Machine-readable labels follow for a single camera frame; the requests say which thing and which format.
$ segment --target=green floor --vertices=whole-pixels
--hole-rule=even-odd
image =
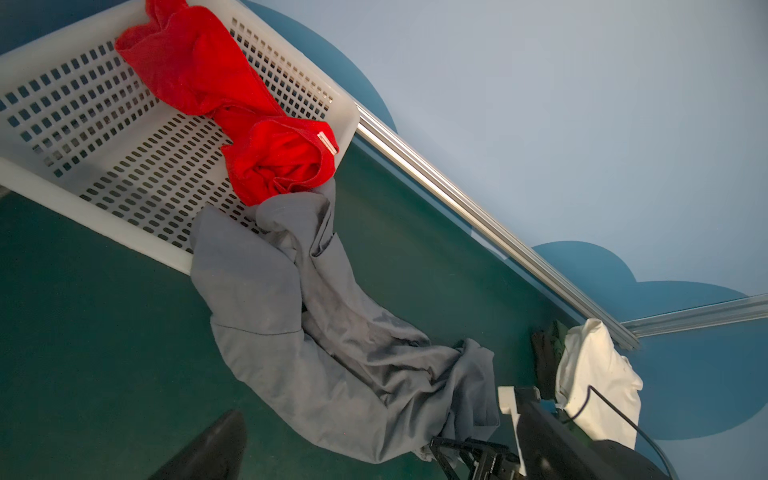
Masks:
[[[336,229],[362,288],[531,384],[528,335],[564,314],[374,160],[350,147]],[[0,200],[0,477],[146,478],[228,409],[241,478],[444,478],[404,455],[368,465],[309,444],[224,365],[189,278],[16,194]],[[509,442],[505,424],[496,435]]]

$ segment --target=blue wall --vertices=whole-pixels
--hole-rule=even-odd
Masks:
[[[640,427],[683,480],[765,478],[766,341],[762,319],[644,338],[627,354],[644,382]]]
[[[768,293],[768,2],[259,3],[338,48],[410,144],[616,317]]]

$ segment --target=dark blue cloud shape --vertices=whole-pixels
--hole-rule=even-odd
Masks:
[[[620,321],[744,298],[696,282],[637,282],[610,250],[554,242],[534,250]],[[641,427],[660,440],[694,439],[731,429],[768,401],[768,319],[643,338],[624,353],[645,386]]]

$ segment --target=gray cloth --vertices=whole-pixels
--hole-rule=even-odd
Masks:
[[[357,285],[333,233],[333,180],[248,212],[197,216],[192,281],[224,361],[302,437],[379,463],[436,435],[488,439],[499,423],[490,350],[427,336]],[[302,303],[306,311],[302,312]]]

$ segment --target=light blue wall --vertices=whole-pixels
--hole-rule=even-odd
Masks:
[[[768,2],[260,3],[558,268],[580,270],[574,243],[616,257],[642,293],[577,281],[616,317],[768,293]]]

